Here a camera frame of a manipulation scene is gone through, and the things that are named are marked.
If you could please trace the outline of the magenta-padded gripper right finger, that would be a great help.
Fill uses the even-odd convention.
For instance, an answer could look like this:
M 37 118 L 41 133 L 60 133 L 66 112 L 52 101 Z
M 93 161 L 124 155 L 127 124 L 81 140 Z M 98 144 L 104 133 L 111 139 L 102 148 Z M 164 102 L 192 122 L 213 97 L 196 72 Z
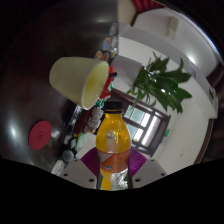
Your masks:
M 165 177 L 167 173 L 154 159 L 147 159 L 135 148 L 131 148 L 128 168 L 128 188 L 141 188 Z

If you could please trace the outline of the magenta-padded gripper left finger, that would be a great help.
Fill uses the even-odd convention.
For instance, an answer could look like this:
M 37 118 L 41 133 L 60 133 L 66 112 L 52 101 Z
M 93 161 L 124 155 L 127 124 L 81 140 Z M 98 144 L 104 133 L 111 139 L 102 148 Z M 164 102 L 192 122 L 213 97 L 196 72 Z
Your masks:
M 60 176 L 78 186 L 96 189 L 100 174 L 100 163 L 96 148 L 89 150 L 82 158 L 75 158 Z

